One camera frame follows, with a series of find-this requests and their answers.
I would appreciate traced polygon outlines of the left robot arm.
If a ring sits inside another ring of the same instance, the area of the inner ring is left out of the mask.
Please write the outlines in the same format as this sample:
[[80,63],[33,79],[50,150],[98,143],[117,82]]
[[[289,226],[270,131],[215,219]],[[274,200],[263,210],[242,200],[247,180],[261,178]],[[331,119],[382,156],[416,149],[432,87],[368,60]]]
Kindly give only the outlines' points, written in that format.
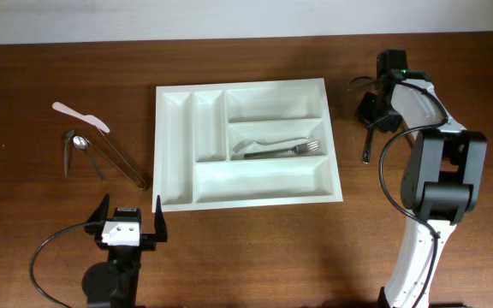
[[86,220],[85,232],[108,257],[86,271],[81,287],[89,307],[135,307],[141,255],[154,252],[158,243],[168,240],[161,200],[156,199],[153,234],[141,232],[140,209],[118,207],[114,216],[108,217],[109,204],[106,194]]

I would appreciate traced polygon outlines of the small dark steel spoon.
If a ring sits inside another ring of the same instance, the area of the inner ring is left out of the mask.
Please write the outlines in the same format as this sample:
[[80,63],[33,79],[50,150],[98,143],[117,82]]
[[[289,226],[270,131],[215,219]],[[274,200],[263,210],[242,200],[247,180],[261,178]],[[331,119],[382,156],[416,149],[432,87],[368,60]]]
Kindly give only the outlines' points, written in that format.
[[74,137],[75,130],[70,129],[68,130],[64,135],[63,135],[63,171],[64,171],[64,177],[68,177],[68,170],[69,170],[69,154],[70,154],[70,147],[69,143],[71,139]]

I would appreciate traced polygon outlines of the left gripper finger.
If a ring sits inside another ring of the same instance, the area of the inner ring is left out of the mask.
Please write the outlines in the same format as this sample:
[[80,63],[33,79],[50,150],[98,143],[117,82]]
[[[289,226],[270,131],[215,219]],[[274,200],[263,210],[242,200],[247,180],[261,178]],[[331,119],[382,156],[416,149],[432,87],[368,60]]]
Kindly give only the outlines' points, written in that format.
[[110,195],[106,193],[96,210],[86,220],[87,222],[104,222],[108,217]]
[[154,229],[156,242],[167,242],[168,241],[168,230],[166,221],[163,216],[161,197],[157,195],[156,198],[156,210],[154,215]]

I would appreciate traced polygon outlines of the large steel fork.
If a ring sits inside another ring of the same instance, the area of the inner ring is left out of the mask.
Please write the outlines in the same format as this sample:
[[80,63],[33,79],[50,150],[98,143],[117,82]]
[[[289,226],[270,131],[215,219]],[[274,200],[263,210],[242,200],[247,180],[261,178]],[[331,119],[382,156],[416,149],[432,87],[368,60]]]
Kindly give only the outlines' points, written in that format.
[[278,154],[283,154],[283,153],[293,153],[295,155],[303,155],[306,154],[307,152],[310,151],[316,151],[320,148],[320,143],[318,141],[310,141],[306,142],[303,144],[295,145],[290,148],[284,148],[284,149],[278,149],[278,150],[272,150],[272,151],[261,151],[261,152],[254,152],[254,153],[247,153],[244,155],[245,159],[250,159],[250,158],[261,158],[261,157],[268,157],[268,156],[274,156]]

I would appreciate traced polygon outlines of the metal tongs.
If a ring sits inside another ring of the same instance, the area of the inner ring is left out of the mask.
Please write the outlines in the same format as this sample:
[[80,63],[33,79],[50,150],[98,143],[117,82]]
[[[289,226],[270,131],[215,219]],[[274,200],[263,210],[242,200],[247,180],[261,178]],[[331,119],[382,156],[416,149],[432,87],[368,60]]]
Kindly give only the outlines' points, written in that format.
[[110,138],[100,127],[95,127],[95,129],[100,139],[96,141],[88,140],[89,145],[92,145],[101,157],[131,181],[138,189],[146,191],[148,188],[147,180],[127,160],[126,156],[118,151],[117,147],[112,144]]

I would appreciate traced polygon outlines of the large steel spoon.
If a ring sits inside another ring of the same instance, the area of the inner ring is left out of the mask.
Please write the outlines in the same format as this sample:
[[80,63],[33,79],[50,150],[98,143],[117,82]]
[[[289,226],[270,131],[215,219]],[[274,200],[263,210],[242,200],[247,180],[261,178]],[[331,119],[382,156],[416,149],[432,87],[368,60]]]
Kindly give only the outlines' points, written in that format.
[[368,128],[366,130],[364,148],[361,154],[361,162],[368,164],[371,161],[371,144],[373,140],[374,129]]

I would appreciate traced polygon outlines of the small steel teaspoon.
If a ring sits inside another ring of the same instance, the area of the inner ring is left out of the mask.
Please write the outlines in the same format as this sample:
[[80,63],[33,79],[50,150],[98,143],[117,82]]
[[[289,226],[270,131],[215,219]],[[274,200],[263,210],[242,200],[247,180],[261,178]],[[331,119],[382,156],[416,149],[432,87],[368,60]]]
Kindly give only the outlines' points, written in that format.
[[95,157],[89,152],[89,143],[88,141],[82,137],[82,136],[74,136],[72,138],[73,140],[73,143],[74,143],[74,147],[83,152],[84,154],[86,154],[86,156],[88,157],[89,161],[91,162],[91,165],[93,166],[93,168],[95,169],[95,171],[97,172],[99,178],[101,179],[101,181],[106,181],[106,177],[103,173],[103,171],[101,170],[101,168],[98,166],[98,163],[95,159]]

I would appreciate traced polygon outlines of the white plastic cutlery tray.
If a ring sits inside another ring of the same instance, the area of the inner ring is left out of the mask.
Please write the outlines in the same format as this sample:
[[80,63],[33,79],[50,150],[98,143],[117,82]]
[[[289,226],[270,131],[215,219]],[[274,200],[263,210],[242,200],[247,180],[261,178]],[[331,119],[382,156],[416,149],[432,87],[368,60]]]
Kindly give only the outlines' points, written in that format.
[[155,93],[153,206],[343,200],[324,79],[159,86]]

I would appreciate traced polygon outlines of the white plastic knife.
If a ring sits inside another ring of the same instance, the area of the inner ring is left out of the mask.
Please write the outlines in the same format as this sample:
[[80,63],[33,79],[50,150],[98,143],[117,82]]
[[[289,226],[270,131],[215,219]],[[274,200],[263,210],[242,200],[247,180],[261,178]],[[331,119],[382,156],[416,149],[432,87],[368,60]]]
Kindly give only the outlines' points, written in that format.
[[96,127],[97,129],[101,130],[104,133],[110,132],[109,127],[103,121],[98,119],[95,115],[83,115],[83,114],[79,113],[78,111],[73,110],[73,109],[69,108],[67,105],[62,104],[60,102],[54,102],[51,107],[52,107],[52,109],[54,109],[58,112],[61,112],[65,115],[72,116],[72,117],[77,118],[81,121],[84,121],[84,122]]

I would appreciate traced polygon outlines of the steel spoon bowl down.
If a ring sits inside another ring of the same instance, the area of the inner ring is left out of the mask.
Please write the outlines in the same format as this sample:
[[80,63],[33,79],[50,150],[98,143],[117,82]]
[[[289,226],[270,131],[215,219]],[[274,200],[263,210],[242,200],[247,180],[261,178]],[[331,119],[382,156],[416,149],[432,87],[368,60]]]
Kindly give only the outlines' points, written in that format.
[[412,149],[413,148],[413,145],[414,145],[414,142],[415,142],[415,138],[413,137],[413,134],[412,133],[407,133],[404,135],[409,147]]

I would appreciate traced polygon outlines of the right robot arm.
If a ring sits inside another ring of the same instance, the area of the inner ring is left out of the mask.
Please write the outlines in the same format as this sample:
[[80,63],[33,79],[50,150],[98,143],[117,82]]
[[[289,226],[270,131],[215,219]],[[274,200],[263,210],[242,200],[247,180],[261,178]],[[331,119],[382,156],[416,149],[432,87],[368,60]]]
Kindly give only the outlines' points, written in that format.
[[473,211],[487,151],[486,137],[459,124],[437,98],[431,77],[411,70],[403,50],[377,56],[376,77],[364,77],[368,92],[356,117],[367,132],[363,163],[371,159],[376,131],[393,133],[378,159],[382,168],[390,147],[409,138],[412,152],[395,200],[378,173],[387,200],[406,217],[395,269],[377,299],[379,307],[427,307],[429,292],[450,235]]

